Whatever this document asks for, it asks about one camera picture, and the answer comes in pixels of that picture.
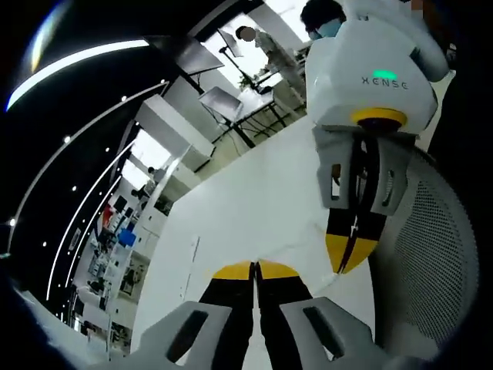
black ceiling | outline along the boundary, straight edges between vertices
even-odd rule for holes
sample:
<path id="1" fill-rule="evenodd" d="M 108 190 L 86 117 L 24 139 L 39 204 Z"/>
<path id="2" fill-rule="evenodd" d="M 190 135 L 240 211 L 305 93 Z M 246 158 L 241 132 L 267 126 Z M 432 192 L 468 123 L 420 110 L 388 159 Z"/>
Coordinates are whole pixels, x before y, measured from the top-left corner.
<path id="1" fill-rule="evenodd" d="M 144 35 L 184 35 L 223 0 L 209 1 L 94 1 L 73 2 L 43 53 L 39 68 L 73 52 L 108 42 L 137 39 Z M 225 15 L 225 23 L 241 11 L 253 7 L 239 0 Z M 53 9 L 54 2 L 20 0 L 9 17 L 11 35 L 2 60 L 2 106 L 14 88 L 26 78 L 22 57 L 31 37 Z M 119 103 L 122 96 L 133 96 L 159 84 L 173 81 L 173 69 L 151 47 L 128 49 L 96 56 L 63 69 L 39 83 L 12 108 L 2 114 L 2 206 L 0 216 L 0 254 L 7 249 L 10 228 L 29 184 L 53 153 L 63 145 L 63 137 L 73 135 L 100 113 Z M 2 266 L 19 279 L 41 301 L 45 300 L 49 274 L 62 235 L 82 198 L 103 170 L 115 158 L 126 127 L 148 92 L 123 105 L 88 129 L 62 152 L 47 169 L 26 202 L 12 239 L 12 256 Z M 135 137 L 132 126 L 126 142 Z M 119 161 L 121 165 L 125 156 Z M 101 197 L 109 189 L 112 171 L 87 200 L 66 238 L 57 260 L 53 286 L 65 284 L 73 255 L 67 255 L 74 230 L 84 228 Z M 59 310 L 67 291 L 53 289 L 47 307 Z"/>

desk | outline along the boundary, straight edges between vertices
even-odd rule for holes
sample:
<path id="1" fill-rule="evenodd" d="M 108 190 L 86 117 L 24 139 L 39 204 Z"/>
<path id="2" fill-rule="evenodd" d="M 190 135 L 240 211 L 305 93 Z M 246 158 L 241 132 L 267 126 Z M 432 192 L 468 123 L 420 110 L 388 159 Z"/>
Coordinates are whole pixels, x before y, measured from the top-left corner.
<path id="1" fill-rule="evenodd" d="M 283 118 L 276 112 L 274 109 L 274 105 L 276 105 L 276 100 L 274 99 L 274 91 L 260 95 L 259 93 L 253 91 L 252 89 L 245 89 L 242 91 L 237 99 L 243 103 L 243 106 L 236 117 L 224 117 L 230 121 L 229 130 L 234 130 L 241 139 L 245 142 L 245 144 L 254 148 L 255 143 L 243 132 L 241 128 L 241 124 L 247 121 L 249 118 L 255 116 L 258 112 L 268 108 L 276 117 L 277 121 L 280 122 L 283 127 L 286 127 L 286 123 L 283 121 Z"/>
<path id="2" fill-rule="evenodd" d="M 226 264 L 266 258 L 295 268 L 314 296 L 327 296 L 374 331 L 368 263 L 334 280 L 325 247 L 328 210 L 308 117 L 248 151 L 177 201 L 151 260 L 132 333 L 142 333 L 184 301 L 197 301 Z M 265 368 L 258 310 L 246 368 Z"/>

gray mesh surface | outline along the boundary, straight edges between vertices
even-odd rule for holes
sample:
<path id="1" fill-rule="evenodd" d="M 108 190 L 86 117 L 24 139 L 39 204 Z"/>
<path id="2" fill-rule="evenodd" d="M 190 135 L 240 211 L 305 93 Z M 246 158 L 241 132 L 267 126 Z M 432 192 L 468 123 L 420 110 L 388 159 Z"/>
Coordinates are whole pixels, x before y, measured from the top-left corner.
<path id="1" fill-rule="evenodd" d="M 462 309 L 467 271 L 453 215 L 424 182 L 395 244 L 400 284 L 409 294 L 406 320 L 440 345 Z"/>
<path id="2" fill-rule="evenodd" d="M 474 300 L 474 234 L 454 191 L 419 154 L 372 260 L 381 294 L 383 342 L 393 355 L 432 358 Z"/>

ceiling light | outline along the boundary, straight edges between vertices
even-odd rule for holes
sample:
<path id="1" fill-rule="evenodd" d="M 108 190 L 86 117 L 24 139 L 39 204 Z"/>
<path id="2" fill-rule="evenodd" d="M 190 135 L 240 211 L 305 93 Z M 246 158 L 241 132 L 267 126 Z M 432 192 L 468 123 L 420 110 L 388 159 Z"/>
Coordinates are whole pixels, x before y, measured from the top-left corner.
<path id="1" fill-rule="evenodd" d="M 115 52 L 117 50 L 123 49 L 131 49 L 131 48 L 140 48 L 143 46 L 148 46 L 146 40 L 132 40 L 132 41 L 124 41 L 124 42 L 114 42 L 112 44 L 96 46 L 95 48 L 82 50 L 81 52 L 76 52 L 75 54 L 71 54 L 57 60 L 56 62 L 46 66 L 41 69 L 39 72 L 35 73 L 27 80 L 25 80 L 10 96 L 8 100 L 7 109 L 9 110 L 12 105 L 15 104 L 24 94 L 26 94 L 30 89 L 40 83 L 43 79 L 46 79 L 53 73 L 58 72 L 65 67 L 70 66 L 71 64 L 75 64 L 80 62 L 81 60 L 91 58 L 93 56 L 98 56 L 101 54 L 105 54 L 107 52 Z"/>
<path id="2" fill-rule="evenodd" d="M 115 159 L 112 160 L 112 162 L 106 167 L 106 169 L 101 173 L 101 175 L 99 176 L 98 180 L 96 180 L 96 182 L 91 186 L 91 189 L 89 189 L 89 191 L 87 192 L 86 196 L 84 197 L 84 199 L 82 199 L 82 202 L 80 203 L 79 207 L 77 208 L 77 210 L 75 211 L 74 215 L 72 216 L 72 219 L 70 220 L 69 222 L 69 225 L 67 226 L 67 228 L 65 229 L 65 233 L 63 234 L 62 236 L 62 240 L 60 241 L 60 245 L 59 245 L 59 249 L 56 251 L 56 255 L 55 255 L 55 260 L 53 261 L 53 265 L 52 265 L 52 270 L 49 274 L 49 279 L 48 279 L 48 289 L 46 290 L 46 300 L 49 299 L 49 290 L 50 290 L 50 287 L 52 286 L 52 279 L 53 279 L 53 273 L 55 272 L 55 266 L 56 266 L 56 261 L 58 260 L 59 258 L 59 254 L 60 254 L 60 250 L 62 249 L 62 245 L 63 243 L 65 242 L 65 239 L 67 238 L 67 235 L 69 234 L 69 231 L 70 231 L 70 228 L 72 227 L 75 219 L 77 218 L 77 215 L 79 214 L 80 210 L 82 209 L 82 206 L 84 205 L 84 203 L 88 200 L 89 196 L 91 195 L 92 191 L 96 188 L 96 186 L 98 185 L 99 181 L 102 180 L 102 178 L 108 173 L 108 171 L 115 165 L 115 163 L 120 159 L 120 157 L 126 153 L 127 150 L 129 150 L 132 145 L 134 144 L 134 142 L 136 141 L 136 139 L 132 140 L 132 142 L 127 145 L 125 147 L 124 150 L 122 150 L 120 152 L 120 154 L 118 156 L 115 157 Z"/>
<path id="3" fill-rule="evenodd" d="M 89 230 L 89 226 L 91 225 L 91 223 L 94 221 L 94 219 L 96 218 L 96 214 L 98 212 L 98 209 L 102 207 L 102 205 L 106 202 L 106 198 L 108 197 L 108 195 L 113 191 L 113 189 L 116 187 L 116 185 L 118 185 L 118 182 L 122 179 L 122 176 L 120 175 L 116 181 L 113 183 L 113 185 L 109 188 L 108 190 L 108 193 L 106 193 L 106 195 L 103 197 L 103 199 L 101 200 L 101 203 L 99 204 L 99 206 L 96 208 L 96 212 L 92 215 L 91 219 L 89 220 L 89 223 L 86 227 L 86 230 L 84 231 L 85 233 L 87 233 L 89 235 L 89 233 L 87 232 Z M 79 248 L 80 246 L 82 245 L 82 241 L 84 240 L 83 237 L 80 238 L 79 240 L 79 244 L 77 245 L 77 249 L 75 250 L 75 255 L 74 255 L 74 258 L 72 259 L 72 264 L 70 264 L 70 269 L 69 269 L 69 275 L 67 276 L 67 281 L 65 282 L 65 287 L 67 288 L 67 286 L 69 285 L 69 277 L 70 277 L 70 274 L 72 273 L 72 268 L 74 267 L 74 262 L 75 262 L 75 256 L 77 255 L 77 253 L 79 252 Z"/>

white cabinet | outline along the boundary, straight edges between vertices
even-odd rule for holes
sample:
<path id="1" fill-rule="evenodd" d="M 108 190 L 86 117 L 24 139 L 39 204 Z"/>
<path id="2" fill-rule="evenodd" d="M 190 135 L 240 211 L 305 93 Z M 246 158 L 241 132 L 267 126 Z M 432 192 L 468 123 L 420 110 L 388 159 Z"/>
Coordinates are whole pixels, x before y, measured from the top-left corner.
<path id="1" fill-rule="evenodd" d="M 136 235 L 136 242 L 133 245 L 133 250 L 142 256 L 151 259 L 154 250 L 156 249 L 159 235 L 151 233 L 142 227 L 136 227 L 133 233 Z"/>
<path id="2" fill-rule="evenodd" d="M 200 184 L 200 178 L 188 167 L 184 166 L 183 163 L 178 163 L 175 172 L 173 172 L 173 177 L 185 185 L 189 190 L 192 190 Z"/>
<path id="3" fill-rule="evenodd" d="M 136 320 L 136 313 L 137 304 L 124 298 L 117 298 L 112 304 L 110 317 L 111 321 L 116 324 L 132 329 L 133 322 Z"/>
<path id="4" fill-rule="evenodd" d="M 136 120 L 140 126 L 174 157 L 181 157 L 192 171 L 205 164 L 214 145 L 159 95 L 151 96 L 140 107 Z"/>
<path id="5" fill-rule="evenodd" d="M 163 212 L 152 207 L 149 211 L 142 212 L 137 227 L 142 227 L 151 233 L 160 235 L 168 217 Z"/>

